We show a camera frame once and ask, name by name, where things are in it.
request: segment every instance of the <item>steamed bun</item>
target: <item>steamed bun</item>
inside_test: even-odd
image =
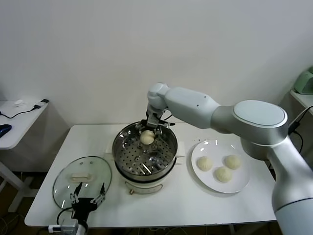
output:
[[[143,131],[140,135],[140,141],[145,145],[149,145],[155,141],[155,134],[153,131]]]
[[[208,157],[200,157],[197,159],[197,166],[202,171],[208,171],[213,166],[213,161]]]
[[[241,166],[241,160],[236,155],[229,155],[225,158],[225,165],[230,169],[236,170]]]
[[[215,176],[222,183],[227,183],[232,179],[231,171],[225,166],[217,168],[215,170]]]

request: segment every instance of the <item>white shelf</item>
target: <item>white shelf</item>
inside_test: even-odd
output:
[[[298,94],[295,91],[291,90],[290,94],[303,105],[304,108],[310,107],[313,105],[313,94]]]
[[[28,103],[23,107],[14,107],[14,101],[0,101],[0,112],[11,117],[19,112],[31,110],[34,104],[36,103]],[[0,149],[14,148],[47,106],[46,104],[39,109],[20,114],[13,119],[8,119],[1,115],[0,125],[9,124],[12,126],[12,129],[0,138]]]

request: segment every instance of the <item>power cord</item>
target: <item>power cord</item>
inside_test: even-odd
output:
[[[1,113],[1,112],[0,112],[0,115],[5,116],[5,117],[8,118],[8,119],[12,119],[12,118],[15,118],[17,115],[29,113],[29,112],[31,112],[31,111],[33,111],[33,110],[35,110],[35,109],[37,109],[37,108],[34,107],[34,108],[32,108],[31,110],[24,111],[24,112],[20,112],[20,113],[18,113],[18,114],[15,114],[15,115],[12,116],[12,117],[9,117],[9,116],[7,116],[7,115]]]
[[[37,232],[36,235],[39,235],[42,231],[48,231],[48,227],[42,227]]]
[[[302,118],[304,117],[304,115],[307,113],[307,111],[312,108],[313,105],[309,106],[308,108],[304,109],[289,125],[288,128],[288,135],[290,135],[295,129],[298,128],[298,126],[300,125],[300,121],[302,120]]]
[[[173,116],[173,114],[171,114],[171,115],[169,115],[166,119],[164,119],[163,121],[166,121],[166,120],[168,120],[168,119],[170,119],[170,117],[172,117]]]
[[[297,131],[293,131],[292,133],[294,133],[294,134],[296,134],[297,136],[299,136],[300,137],[300,139],[301,139],[301,146],[300,146],[300,149],[298,150],[298,152],[301,154],[301,151],[302,151],[302,148],[303,148],[303,138],[302,138],[302,135],[300,135],[300,133],[299,132],[297,132]]]
[[[59,219],[60,219],[61,214],[62,214],[63,212],[65,212],[65,211],[68,211],[68,210],[72,209],[72,208],[73,208],[73,207],[67,207],[67,208],[65,208],[65,209],[63,209],[63,210],[60,211],[60,213],[59,213],[58,216],[57,216],[57,224],[59,224]]]
[[[43,107],[45,104],[47,104],[48,102],[49,102],[49,100],[43,99],[42,101],[40,101],[37,104],[35,104],[34,107],[31,110],[17,113],[15,115],[13,115],[12,117],[9,117],[8,115],[3,114],[2,112],[0,112],[0,115],[5,116],[8,119],[12,119],[12,118],[15,118],[17,115],[29,113],[29,112],[31,112],[31,111],[33,111],[35,109],[39,109],[39,108]]]
[[[300,150],[299,150],[299,153],[301,153],[301,151],[302,151],[302,148],[303,148],[303,138],[302,138],[302,135],[300,135],[299,134],[299,132],[297,132],[297,131],[293,131],[293,133],[295,133],[297,136],[299,136],[300,137],[300,139],[301,139],[301,147],[300,147]]]
[[[300,133],[297,132],[296,129],[300,126],[300,121],[303,119],[304,115],[305,115],[305,114],[308,112],[308,110],[309,110],[310,108],[312,108],[312,107],[313,107],[313,105],[311,105],[311,106],[307,107],[306,109],[304,109],[304,110],[290,123],[289,128],[288,128],[288,135],[291,135],[292,133],[295,133],[295,134],[296,134],[297,136],[299,136],[300,139],[301,139],[301,146],[300,146],[300,149],[299,149],[299,153],[302,152],[304,140],[303,140],[303,138],[302,138],[302,135],[300,135]]]

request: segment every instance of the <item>white desk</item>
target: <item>white desk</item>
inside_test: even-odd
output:
[[[291,90],[290,94],[303,105],[304,108],[308,108],[313,105],[313,95],[312,94],[299,94]]]
[[[14,107],[14,101],[0,101],[0,111],[7,116],[11,117],[19,112],[28,111],[33,108],[35,103],[28,103],[23,107]],[[14,148],[36,121],[39,115],[46,109],[47,104],[40,109],[33,110],[29,113],[20,114],[13,119],[8,119],[5,116],[0,116],[0,125],[10,124],[12,129],[0,138],[0,149]],[[0,192],[4,188],[6,182],[9,182],[19,192],[14,198],[9,212],[15,212],[23,199],[23,197],[35,197],[37,190],[30,189],[28,186],[32,181],[32,177],[27,177],[25,181],[21,181],[10,169],[0,162],[0,176],[4,181],[0,185]]]
[[[60,209],[52,198],[54,180],[67,164],[91,155],[103,157],[112,168],[112,183],[106,200],[89,215],[91,228],[181,227],[275,220],[271,205],[274,180],[266,164],[244,155],[252,172],[247,187],[236,194],[210,190],[197,179],[190,166],[192,146],[209,138],[232,141],[238,146],[239,138],[213,130],[200,130],[188,124],[177,124],[172,128],[178,140],[184,142],[186,157],[179,158],[181,164],[174,166],[166,178],[166,186],[155,194],[129,195],[112,155],[105,153],[107,145],[124,126],[73,126],[28,211],[25,224],[48,226],[56,223]],[[60,219],[63,218],[69,219],[70,213],[63,213]]]

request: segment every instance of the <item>black cable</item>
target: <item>black cable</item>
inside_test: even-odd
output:
[[[129,231],[125,235],[129,235],[132,232],[132,230],[134,229],[129,229]]]
[[[37,232],[36,235],[39,235],[42,231],[48,231],[48,227],[42,227]]]
[[[5,116],[5,117],[8,118],[8,119],[12,119],[12,118],[15,118],[17,115],[24,114],[24,113],[29,113],[29,112],[31,112],[31,111],[33,111],[33,110],[35,110],[35,109],[37,109],[37,108],[34,107],[34,108],[32,108],[31,110],[24,111],[24,112],[20,112],[20,113],[18,113],[18,114],[15,114],[15,115],[12,116],[12,117],[9,117],[9,116],[7,116],[7,115],[1,113],[1,112],[0,112],[0,115]]]
[[[12,232],[17,228],[19,222],[20,222],[20,216],[18,216],[18,221],[17,221],[17,223],[13,226],[13,228],[10,229],[10,230],[8,230],[5,234],[6,234],[6,235],[9,235],[10,233],[12,233]]]
[[[301,146],[300,146],[300,149],[299,149],[299,153],[301,153],[302,148],[303,148],[303,144],[304,144],[304,140],[303,140],[303,138],[302,138],[302,135],[300,135],[299,132],[293,131],[293,133],[296,134],[296,135],[298,135],[298,136],[300,137],[300,139],[301,139]]]
[[[73,207],[68,207],[68,208],[65,208],[65,209],[63,209],[63,210],[60,211],[60,213],[59,213],[58,216],[57,216],[57,224],[59,224],[59,219],[60,219],[61,214],[62,214],[63,212],[65,212],[65,211],[67,211],[67,210],[72,209],[72,208],[73,208]]]
[[[272,235],[272,232],[270,231],[269,223],[268,223],[268,233],[269,235]]]
[[[300,133],[297,132],[297,131],[293,131],[293,132],[294,132],[296,135],[298,135],[298,136],[300,137],[300,139],[301,139],[301,147],[300,147],[300,150],[299,150],[299,153],[301,153],[302,148],[303,148],[303,143],[304,143],[303,138],[302,138],[302,135],[300,135]]]
[[[166,119],[164,119],[163,121],[166,121],[167,119],[169,119],[171,116],[173,116],[173,114],[169,115]]]
[[[303,115],[301,116],[301,118],[299,119],[299,121],[298,122],[300,122],[301,120],[302,120],[302,118],[304,117],[304,115],[307,113],[307,111],[308,110],[310,110],[310,108],[312,108],[313,107],[313,105],[311,105],[309,108],[307,108],[307,110],[306,111],[304,111],[304,113],[303,113]]]

